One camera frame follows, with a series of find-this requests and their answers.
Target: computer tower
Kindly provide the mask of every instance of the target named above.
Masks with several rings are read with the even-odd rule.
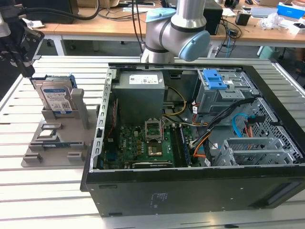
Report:
[[[254,67],[110,63],[105,81],[81,182],[102,217],[275,208],[305,188],[305,132]]]
[[[218,26],[223,14],[223,8],[218,5],[214,0],[206,0],[203,15],[206,19],[205,30],[210,35],[216,35]]]

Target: gray power supply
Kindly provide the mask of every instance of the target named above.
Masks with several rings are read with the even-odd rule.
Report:
[[[150,118],[160,119],[164,101],[162,72],[120,72],[112,92],[120,101],[122,125],[143,125]]]

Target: blue box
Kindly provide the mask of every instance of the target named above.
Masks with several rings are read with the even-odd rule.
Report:
[[[283,16],[287,16],[287,17],[291,17],[291,18],[300,19],[305,14],[305,9],[304,9],[304,7],[301,7],[301,6],[293,6],[293,5],[284,4],[284,3],[280,2],[278,4],[277,8],[278,8],[278,11],[277,11],[278,15],[283,15]]]

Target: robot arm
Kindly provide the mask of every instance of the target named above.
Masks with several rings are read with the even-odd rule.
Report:
[[[188,62],[199,58],[210,42],[204,4],[205,0],[178,0],[177,10],[149,11],[141,62],[169,63],[173,62],[173,54]]]
[[[8,60],[23,77],[31,78],[35,73],[32,60],[44,34],[30,30],[23,17],[21,5],[0,5],[0,61]]]

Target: floor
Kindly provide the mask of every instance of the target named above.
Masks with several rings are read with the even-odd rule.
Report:
[[[65,41],[67,55],[82,55],[82,56],[139,56],[140,49],[136,42],[125,42],[120,44],[118,42],[99,42],[99,51],[93,51],[92,41]],[[258,58],[256,55],[259,47],[256,46],[237,46],[232,52],[231,58]],[[278,62],[288,71],[294,78],[298,75],[294,68],[295,50],[287,49],[284,59]],[[52,41],[44,41],[39,50],[40,55],[57,55]],[[225,53],[219,53],[218,57],[225,57]],[[20,73],[11,66],[9,62],[0,62],[0,99],[5,95],[10,86]],[[299,77],[298,82],[301,86],[305,85],[305,76]]]

